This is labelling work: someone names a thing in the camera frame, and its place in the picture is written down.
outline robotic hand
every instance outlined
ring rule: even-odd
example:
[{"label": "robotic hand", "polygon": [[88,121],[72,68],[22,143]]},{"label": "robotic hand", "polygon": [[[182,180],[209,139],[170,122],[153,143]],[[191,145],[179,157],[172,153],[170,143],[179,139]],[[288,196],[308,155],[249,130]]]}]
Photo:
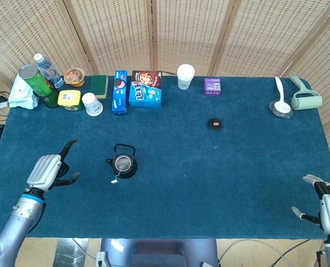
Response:
[{"label": "robotic hand", "polygon": [[[24,238],[42,218],[46,207],[44,193],[54,186],[70,185],[78,179],[79,172],[69,180],[59,179],[69,170],[64,159],[71,146],[76,142],[77,140],[72,140],[66,144],[59,155],[42,156],[34,166],[27,180],[29,189],[25,190],[19,202],[12,207],[12,215],[0,233],[0,267],[14,267]],[[31,228],[41,208],[39,220]]]},{"label": "robotic hand", "polygon": [[[325,253],[327,264],[330,267],[330,183],[325,182],[321,178],[311,174],[307,174],[303,177],[303,180],[309,184],[312,184],[316,189],[321,203],[321,212],[318,214],[318,217],[315,217],[300,212],[296,207],[292,207],[292,210],[301,220],[307,220],[314,224],[319,224],[321,229],[328,236],[328,239],[324,242],[324,244],[326,247]],[[320,265],[319,252],[317,253],[317,258]]]}]

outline blue table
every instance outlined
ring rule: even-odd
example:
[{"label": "blue table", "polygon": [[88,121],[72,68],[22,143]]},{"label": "blue table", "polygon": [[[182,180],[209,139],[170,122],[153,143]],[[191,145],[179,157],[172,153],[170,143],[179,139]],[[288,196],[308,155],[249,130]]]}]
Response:
[{"label": "blue table", "polygon": [[[204,96],[203,81],[195,77],[182,91],[176,77],[164,77],[162,108],[128,107],[126,117],[112,115],[113,78],[97,117],[43,103],[12,108],[0,143],[0,231],[39,157],[79,139],[66,163],[69,176],[81,176],[45,194],[48,206],[31,236],[323,238],[291,211],[319,211],[302,176],[330,181],[318,111],[275,117],[268,108],[279,98],[274,78],[222,77],[219,97]],[[282,82],[289,102],[298,89]],[[221,131],[208,129],[213,117],[222,120]],[[138,170],[112,185],[106,159],[118,142],[136,147]]]}]

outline purple box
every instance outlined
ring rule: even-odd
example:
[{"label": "purple box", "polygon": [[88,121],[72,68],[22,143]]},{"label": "purple box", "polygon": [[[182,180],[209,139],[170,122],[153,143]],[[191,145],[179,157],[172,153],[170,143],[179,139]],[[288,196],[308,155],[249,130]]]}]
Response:
[{"label": "purple box", "polygon": [[221,80],[213,78],[204,79],[204,95],[219,96],[221,94]]}]

